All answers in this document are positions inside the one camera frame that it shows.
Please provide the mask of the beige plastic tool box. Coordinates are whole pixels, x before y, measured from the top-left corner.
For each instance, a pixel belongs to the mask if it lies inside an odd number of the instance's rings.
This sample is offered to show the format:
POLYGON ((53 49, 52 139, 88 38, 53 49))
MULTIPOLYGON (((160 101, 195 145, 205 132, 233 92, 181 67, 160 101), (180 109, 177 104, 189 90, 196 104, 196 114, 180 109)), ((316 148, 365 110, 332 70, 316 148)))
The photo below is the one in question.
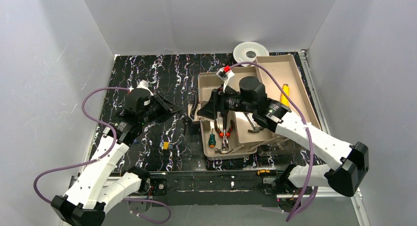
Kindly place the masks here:
POLYGON ((260 56, 254 65, 198 75, 200 122, 205 156, 245 158, 260 146, 293 147, 295 138, 276 132, 284 115, 303 115, 320 128, 293 55, 260 56))

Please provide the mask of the orange handle pliers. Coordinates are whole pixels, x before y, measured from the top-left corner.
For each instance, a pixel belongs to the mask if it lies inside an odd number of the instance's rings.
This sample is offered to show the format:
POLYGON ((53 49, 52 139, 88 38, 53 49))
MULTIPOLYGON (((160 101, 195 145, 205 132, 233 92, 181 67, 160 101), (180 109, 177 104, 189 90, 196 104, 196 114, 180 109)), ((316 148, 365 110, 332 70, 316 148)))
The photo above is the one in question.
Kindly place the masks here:
POLYGON ((280 102, 283 105, 289 107, 290 106, 290 102, 289 102, 289 99, 288 99, 289 98, 289 95, 290 95, 289 85, 288 84, 284 84, 282 86, 282 89, 283 89, 283 92, 281 93, 281 96, 280 96, 280 102))

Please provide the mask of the black handle hammer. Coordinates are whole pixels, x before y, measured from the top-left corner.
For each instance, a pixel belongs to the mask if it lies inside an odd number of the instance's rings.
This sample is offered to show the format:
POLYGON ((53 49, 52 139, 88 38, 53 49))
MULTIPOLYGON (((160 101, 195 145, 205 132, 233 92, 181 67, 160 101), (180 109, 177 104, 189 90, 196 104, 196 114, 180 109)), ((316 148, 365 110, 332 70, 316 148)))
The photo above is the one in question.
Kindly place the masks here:
POLYGON ((255 124, 252 116, 249 113, 243 113, 243 114, 245 115, 245 117, 247 118, 249 124, 252 127, 251 129, 248 129, 248 132, 249 133, 256 134, 256 133, 259 133, 260 131, 262 131, 264 129, 263 127, 259 127, 259 126, 257 126, 255 124))
POLYGON ((221 148, 216 149, 215 152, 220 154, 228 154, 230 152, 228 138, 231 136, 231 133, 233 131, 234 122, 233 120, 228 121, 227 113, 221 114, 220 117, 222 118, 223 129, 219 128, 217 120, 214 121, 214 129, 216 133, 219 135, 219 137, 222 139, 222 145, 221 148))

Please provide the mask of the red needle nose pliers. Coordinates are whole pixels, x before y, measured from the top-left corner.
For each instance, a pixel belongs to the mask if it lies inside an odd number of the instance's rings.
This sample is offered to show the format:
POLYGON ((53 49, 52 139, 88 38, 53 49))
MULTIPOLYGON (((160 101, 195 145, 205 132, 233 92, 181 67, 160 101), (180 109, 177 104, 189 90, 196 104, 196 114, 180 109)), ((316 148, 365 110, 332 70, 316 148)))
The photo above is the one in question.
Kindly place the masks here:
POLYGON ((214 129, 219 135, 219 137, 222 138, 222 147, 224 149, 228 149, 229 137, 231 136, 231 133, 235 127, 235 123, 231 119, 229 127, 227 127, 227 125, 225 124, 223 124, 222 127, 223 127, 223 130, 219 128, 217 120, 214 121, 214 129))

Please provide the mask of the green handle screwdriver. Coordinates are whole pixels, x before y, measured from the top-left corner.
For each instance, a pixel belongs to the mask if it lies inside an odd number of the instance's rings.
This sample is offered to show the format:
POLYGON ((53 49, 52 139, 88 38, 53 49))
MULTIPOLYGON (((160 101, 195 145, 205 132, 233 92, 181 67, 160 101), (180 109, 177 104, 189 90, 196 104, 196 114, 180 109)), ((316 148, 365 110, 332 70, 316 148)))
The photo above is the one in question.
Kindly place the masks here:
POLYGON ((208 146, 210 148, 215 148, 215 146, 216 146, 216 138, 215 138, 215 133, 214 133, 213 128, 211 129, 211 134, 209 135, 208 146))

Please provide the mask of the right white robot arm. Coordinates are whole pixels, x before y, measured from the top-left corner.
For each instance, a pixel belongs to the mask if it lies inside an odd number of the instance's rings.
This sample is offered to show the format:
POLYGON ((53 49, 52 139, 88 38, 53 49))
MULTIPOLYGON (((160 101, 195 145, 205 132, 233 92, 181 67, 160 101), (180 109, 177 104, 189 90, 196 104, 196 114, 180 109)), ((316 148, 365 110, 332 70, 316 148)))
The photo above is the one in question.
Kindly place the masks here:
POLYGON ((369 171, 369 148, 365 144, 341 141, 308 123, 288 106, 268 98, 264 84, 254 76, 242 78, 239 91, 229 86, 213 89, 197 115, 216 120, 219 113, 228 111, 252 114, 261 127, 289 138, 325 162, 312 168, 289 165, 279 180, 289 189, 307 183, 352 197, 369 171))

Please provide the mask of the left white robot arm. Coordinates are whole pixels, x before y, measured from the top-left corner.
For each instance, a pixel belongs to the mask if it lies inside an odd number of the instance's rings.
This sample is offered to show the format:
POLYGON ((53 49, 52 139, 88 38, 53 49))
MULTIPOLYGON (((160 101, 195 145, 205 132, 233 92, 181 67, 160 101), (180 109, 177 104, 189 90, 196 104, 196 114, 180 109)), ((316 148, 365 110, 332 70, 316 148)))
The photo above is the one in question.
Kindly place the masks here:
POLYGON ((130 194, 139 191, 150 173, 132 167, 108 187, 104 184, 122 156, 148 123, 164 123, 181 112, 175 103, 147 88, 131 88, 124 105, 111 117, 98 148, 77 181, 50 205, 72 226, 99 226, 106 214, 130 194))

